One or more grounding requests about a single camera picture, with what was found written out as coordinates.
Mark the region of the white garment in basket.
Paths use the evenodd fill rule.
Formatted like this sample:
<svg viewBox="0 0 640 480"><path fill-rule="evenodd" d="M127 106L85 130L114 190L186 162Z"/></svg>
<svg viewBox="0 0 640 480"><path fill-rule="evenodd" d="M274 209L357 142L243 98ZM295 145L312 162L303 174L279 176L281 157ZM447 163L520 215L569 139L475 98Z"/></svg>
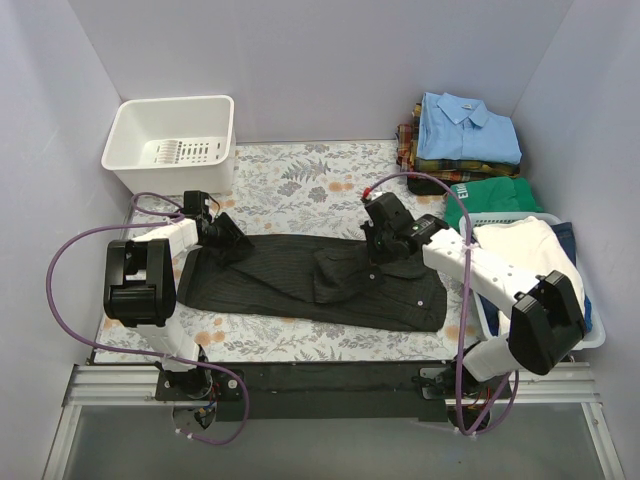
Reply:
<svg viewBox="0 0 640 480"><path fill-rule="evenodd" d="M516 267L539 275L554 270L564 274L570 279L581 311L585 313L582 278L548 223L529 216L510 224L475 226L473 234L484 250Z"/></svg>

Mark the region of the light blue folded shirt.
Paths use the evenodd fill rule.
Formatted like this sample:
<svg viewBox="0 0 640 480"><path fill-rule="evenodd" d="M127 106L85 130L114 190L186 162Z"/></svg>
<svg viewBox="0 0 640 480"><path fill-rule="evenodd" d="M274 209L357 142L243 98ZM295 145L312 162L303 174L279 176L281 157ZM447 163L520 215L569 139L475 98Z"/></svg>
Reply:
<svg viewBox="0 0 640 480"><path fill-rule="evenodd" d="M417 156L517 165L522 153L512 120L491 112L482 100L426 92Z"/></svg>

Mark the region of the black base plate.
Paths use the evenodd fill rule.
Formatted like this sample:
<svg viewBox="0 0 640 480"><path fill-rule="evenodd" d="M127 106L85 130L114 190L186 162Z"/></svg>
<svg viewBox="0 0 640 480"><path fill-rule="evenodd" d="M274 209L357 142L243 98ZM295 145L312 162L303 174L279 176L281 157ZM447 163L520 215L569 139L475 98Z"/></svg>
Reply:
<svg viewBox="0 0 640 480"><path fill-rule="evenodd" d="M451 361L226 363L249 392L251 420L406 418L446 422Z"/></svg>

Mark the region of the green folded shirt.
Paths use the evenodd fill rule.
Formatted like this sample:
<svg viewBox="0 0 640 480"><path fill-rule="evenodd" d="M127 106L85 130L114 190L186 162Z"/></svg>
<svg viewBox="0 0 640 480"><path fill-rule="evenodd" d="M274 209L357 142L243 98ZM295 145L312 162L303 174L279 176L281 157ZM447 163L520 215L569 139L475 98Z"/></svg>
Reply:
<svg viewBox="0 0 640 480"><path fill-rule="evenodd" d="M525 178L494 177L453 185L468 213L543 212Z"/></svg>

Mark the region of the black pinstriped long sleeve shirt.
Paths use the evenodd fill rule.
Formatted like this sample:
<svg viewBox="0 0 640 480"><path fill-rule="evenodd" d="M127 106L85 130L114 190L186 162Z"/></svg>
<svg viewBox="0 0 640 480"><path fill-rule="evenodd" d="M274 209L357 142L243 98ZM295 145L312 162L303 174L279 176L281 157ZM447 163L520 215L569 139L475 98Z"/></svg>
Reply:
<svg viewBox="0 0 640 480"><path fill-rule="evenodd" d="M399 332L436 332L447 291L419 255L372 264L362 241L254 235L235 251L201 247L187 258L182 305L216 313L301 318Z"/></svg>

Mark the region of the aluminium rail frame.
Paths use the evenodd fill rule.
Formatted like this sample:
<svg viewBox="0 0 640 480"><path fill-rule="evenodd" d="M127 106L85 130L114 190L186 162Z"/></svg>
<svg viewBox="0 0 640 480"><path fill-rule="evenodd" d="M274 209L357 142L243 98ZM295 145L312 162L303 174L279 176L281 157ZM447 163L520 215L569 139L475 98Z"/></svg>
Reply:
<svg viewBox="0 0 640 480"><path fill-rule="evenodd" d="M202 404L187 397L163 398L165 389L160 372L151 365L76 366L64 396L63 413L44 477L63 477L81 408L84 406L193 408ZM545 376L522 372L515 401L521 404L579 404L604 477L625 477L604 418L601 395L597 392L588 363L562 363Z"/></svg>

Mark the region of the white plastic bin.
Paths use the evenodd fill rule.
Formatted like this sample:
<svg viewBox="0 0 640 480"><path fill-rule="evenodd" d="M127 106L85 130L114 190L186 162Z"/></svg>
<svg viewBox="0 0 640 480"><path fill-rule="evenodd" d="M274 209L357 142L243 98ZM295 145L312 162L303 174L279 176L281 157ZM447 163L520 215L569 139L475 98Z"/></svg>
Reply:
<svg viewBox="0 0 640 480"><path fill-rule="evenodd" d="M235 102L228 95L130 100L114 118L101 165L134 194L231 189Z"/></svg>

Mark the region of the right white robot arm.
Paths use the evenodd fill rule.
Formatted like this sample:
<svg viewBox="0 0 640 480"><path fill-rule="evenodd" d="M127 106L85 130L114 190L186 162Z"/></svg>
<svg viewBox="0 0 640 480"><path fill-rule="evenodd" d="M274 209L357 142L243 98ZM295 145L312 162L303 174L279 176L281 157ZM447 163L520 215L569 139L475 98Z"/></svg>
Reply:
<svg viewBox="0 0 640 480"><path fill-rule="evenodd" d="M414 218L393 193L366 190L369 216L362 228L370 258L378 263L421 256L426 267L467 283L510 320L507 333L479 341L458 354L432 389L475 397L498 377L514 371L549 373L583 340L587 328L570 279L557 270L539 275L512 266L465 239L446 222Z"/></svg>

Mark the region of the plaid folded shirt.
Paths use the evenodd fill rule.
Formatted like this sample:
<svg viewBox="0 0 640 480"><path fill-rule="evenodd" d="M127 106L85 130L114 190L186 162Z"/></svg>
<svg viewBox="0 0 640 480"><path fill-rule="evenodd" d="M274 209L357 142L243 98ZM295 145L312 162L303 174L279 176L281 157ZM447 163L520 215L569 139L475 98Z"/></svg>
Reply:
<svg viewBox="0 0 640 480"><path fill-rule="evenodd" d="M412 120L400 124L396 130L396 164L401 171L421 171L440 180L461 183L491 177L517 178L519 165L501 164L481 160L424 160L417 155L421 105L416 103Z"/></svg>

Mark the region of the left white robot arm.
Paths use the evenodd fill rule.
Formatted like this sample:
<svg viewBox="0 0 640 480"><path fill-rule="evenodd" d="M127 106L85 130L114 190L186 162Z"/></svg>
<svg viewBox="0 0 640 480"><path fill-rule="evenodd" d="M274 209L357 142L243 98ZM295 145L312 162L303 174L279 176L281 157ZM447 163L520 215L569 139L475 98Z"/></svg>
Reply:
<svg viewBox="0 0 640 480"><path fill-rule="evenodd" d="M183 195L178 213L184 218L132 240L112 241L106 255L103 305L106 315L137 331L159 355L156 366L170 387L188 398L210 395L214 381L209 369L184 364L181 358L204 363L203 348L172 318L177 293L173 258L194 246L211 247L225 263L249 254L253 244L228 214L210 212L217 201L192 190Z"/></svg>

